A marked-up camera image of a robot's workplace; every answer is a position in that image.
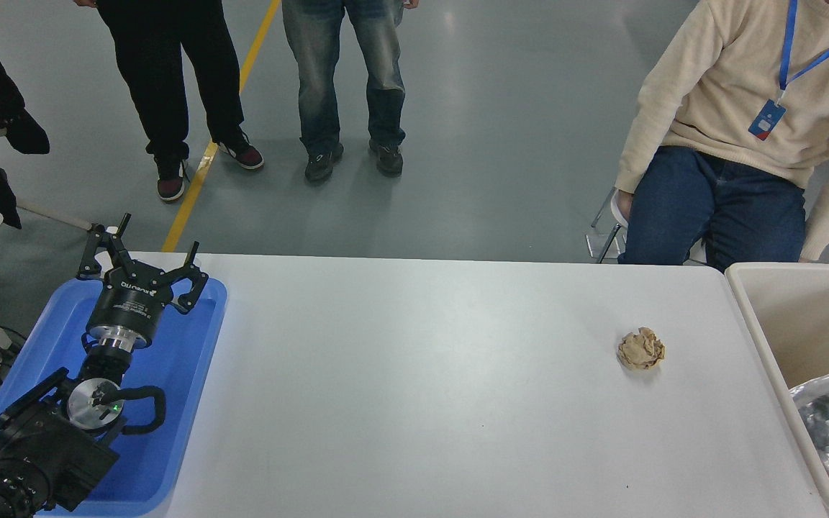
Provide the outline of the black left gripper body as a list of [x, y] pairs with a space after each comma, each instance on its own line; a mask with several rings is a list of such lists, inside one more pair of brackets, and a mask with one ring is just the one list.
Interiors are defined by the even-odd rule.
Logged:
[[151, 266], [133, 268], [131, 273], [121, 266], [109, 269], [86, 332], [98, 337], [106, 328], [124, 327], [141, 337], [154, 337], [177, 281], [170, 272]]

